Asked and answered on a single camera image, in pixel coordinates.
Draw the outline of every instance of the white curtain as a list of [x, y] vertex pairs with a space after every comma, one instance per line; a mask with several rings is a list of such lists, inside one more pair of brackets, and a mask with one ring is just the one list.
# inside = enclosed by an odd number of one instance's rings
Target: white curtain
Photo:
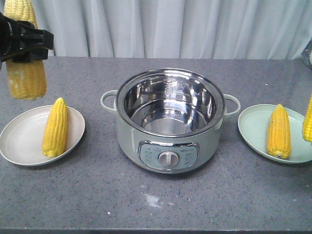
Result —
[[32, 3], [55, 36], [51, 56], [296, 59], [312, 37], [312, 0]]

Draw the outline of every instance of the white plate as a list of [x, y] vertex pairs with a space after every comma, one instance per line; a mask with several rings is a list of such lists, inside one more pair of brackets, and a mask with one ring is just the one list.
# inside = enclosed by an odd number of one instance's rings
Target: white plate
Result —
[[302, 138], [304, 117], [286, 108], [291, 128], [291, 154], [288, 159], [280, 159], [267, 154], [267, 129], [275, 105], [261, 104], [246, 108], [238, 118], [238, 128], [246, 143], [262, 156], [271, 160], [294, 164], [312, 160], [312, 145]]
[[85, 121], [80, 112], [68, 107], [68, 132], [65, 152], [48, 159], [41, 151], [44, 129], [52, 105], [41, 106], [22, 113], [5, 126], [0, 135], [0, 153], [17, 165], [39, 166], [67, 155], [80, 141]]

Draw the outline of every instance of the control panel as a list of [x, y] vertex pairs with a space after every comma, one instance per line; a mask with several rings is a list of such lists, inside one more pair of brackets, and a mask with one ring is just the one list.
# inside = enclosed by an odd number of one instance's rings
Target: control panel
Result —
[[196, 142], [173, 144], [141, 141], [140, 160], [147, 166], [161, 170], [178, 170], [192, 166], [197, 160], [199, 145]]

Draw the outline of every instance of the table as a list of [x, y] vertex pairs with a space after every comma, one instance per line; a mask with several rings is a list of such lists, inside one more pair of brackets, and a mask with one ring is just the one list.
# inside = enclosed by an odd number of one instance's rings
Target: table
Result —
[[242, 110], [282, 103], [304, 115], [312, 70], [301, 60], [49, 57], [44, 64], [47, 94], [35, 101], [10, 96], [3, 64], [0, 130], [63, 97], [84, 116], [85, 133], [70, 154], [44, 166], [0, 157], [0, 233], [312, 232], [312, 164], [281, 164], [257, 154], [239, 133], [238, 115], [224, 122], [219, 148], [206, 164], [163, 175], [127, 158], [115, 118], [99, 102], [130, 76], [176, 67], [210, 78], [237, 97]]

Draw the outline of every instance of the yellow corn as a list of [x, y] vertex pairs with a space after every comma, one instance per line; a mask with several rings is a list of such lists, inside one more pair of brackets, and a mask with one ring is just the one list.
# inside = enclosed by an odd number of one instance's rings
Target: yellow corn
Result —
[[267, 152], [282, 159], [287, 159], [291, 153], [291, 132], [288, 114], [281, 104], [276, 106], [270, 118]]
[[302, 137], [304, 140], [312, 142], [312, 95], [310, 97], [306, 116], [303, 120]]
[[67, 137], [67, 106], [63, 98], [53, 104], [45, 127], [42, 153], [54, 158], [65, 152]]
[[[5, 16], [14, 20], [31, 22], [38, 28], [36, 15], [30, 0], [6, 0], [4, 4]], [[16, 99], [35, 100], [46, 93], [46, 77], [42, 60], [30, 63], [6, 62], [8, 85], [12, 97]]]

